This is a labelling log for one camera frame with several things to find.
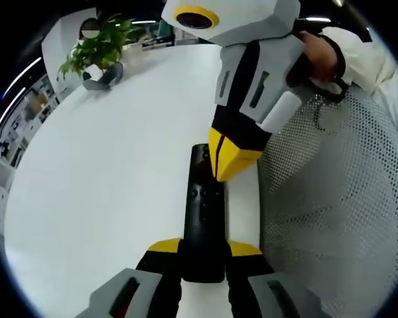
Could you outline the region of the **person's right hand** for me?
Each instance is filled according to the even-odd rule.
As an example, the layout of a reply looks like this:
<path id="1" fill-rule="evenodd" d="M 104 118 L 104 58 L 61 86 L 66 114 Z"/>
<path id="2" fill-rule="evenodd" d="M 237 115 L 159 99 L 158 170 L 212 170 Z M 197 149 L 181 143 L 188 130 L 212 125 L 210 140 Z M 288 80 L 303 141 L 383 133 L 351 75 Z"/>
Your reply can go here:
<path id="1" fill-rule="evenodd" d="M 300 31 L 295 36 L 303 43 L 305 59 L 298 59 L 289 71 L 286 81 L 295 87 L 308 79 L 332 81 L 338 71 L 338 57 L 335 49 L 321 36 Z"/>

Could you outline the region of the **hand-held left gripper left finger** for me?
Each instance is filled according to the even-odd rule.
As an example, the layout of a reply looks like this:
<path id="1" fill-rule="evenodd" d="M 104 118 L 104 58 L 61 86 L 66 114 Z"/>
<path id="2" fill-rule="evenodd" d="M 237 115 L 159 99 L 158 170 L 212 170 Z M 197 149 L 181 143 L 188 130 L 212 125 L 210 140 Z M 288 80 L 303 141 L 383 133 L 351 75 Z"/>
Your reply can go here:
<path id="1" fill-rule="evenodd" d="M 120 271 L 92 292 L 86 317 L 176 317 L 182 296 L 180 242 L 156 242 L 136 268 Z"/>

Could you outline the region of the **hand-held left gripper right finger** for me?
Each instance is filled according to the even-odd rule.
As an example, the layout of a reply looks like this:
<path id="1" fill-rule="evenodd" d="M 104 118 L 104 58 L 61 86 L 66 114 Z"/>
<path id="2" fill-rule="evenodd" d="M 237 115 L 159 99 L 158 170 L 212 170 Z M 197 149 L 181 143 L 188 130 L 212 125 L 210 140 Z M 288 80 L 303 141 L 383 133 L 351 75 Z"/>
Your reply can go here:
<path id="1" fill-rule="evenodd" d="M 228 299 L 234 317 L 318 317 L 318 296 L 275 272 L 255 246 L 229 241 Z"/>

